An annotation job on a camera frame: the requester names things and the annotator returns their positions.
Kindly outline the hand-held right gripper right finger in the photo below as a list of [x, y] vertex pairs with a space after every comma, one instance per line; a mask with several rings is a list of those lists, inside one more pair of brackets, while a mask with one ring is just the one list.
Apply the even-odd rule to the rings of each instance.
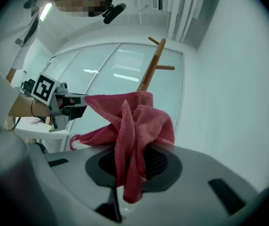
[[167, 159], [166, 170], [151, 182], [174, 182], [162, 192], [144, 192], [124, 226], [235, 226], [258, 196], [245, 179], [204, 153], [161, 144], [150, 145], [146, 152]]

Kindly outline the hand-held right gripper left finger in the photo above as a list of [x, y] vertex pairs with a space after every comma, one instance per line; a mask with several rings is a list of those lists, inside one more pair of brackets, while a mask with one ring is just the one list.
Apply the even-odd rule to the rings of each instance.
[[112, 221], [122, 221], [112, 146], [46, 154], [45, 159], [60, 182], [82, 203]]

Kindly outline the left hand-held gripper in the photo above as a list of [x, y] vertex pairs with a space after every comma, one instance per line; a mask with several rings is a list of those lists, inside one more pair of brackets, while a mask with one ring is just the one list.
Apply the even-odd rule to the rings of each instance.
[[67, 83], [44, 73], [40, 73], [35, 81], [31, 96], [48, 107], [51, 121], [49, 132], [65, 130], [70, 121], [83, 116], [88, 106], [86, 95], [70, 93]]

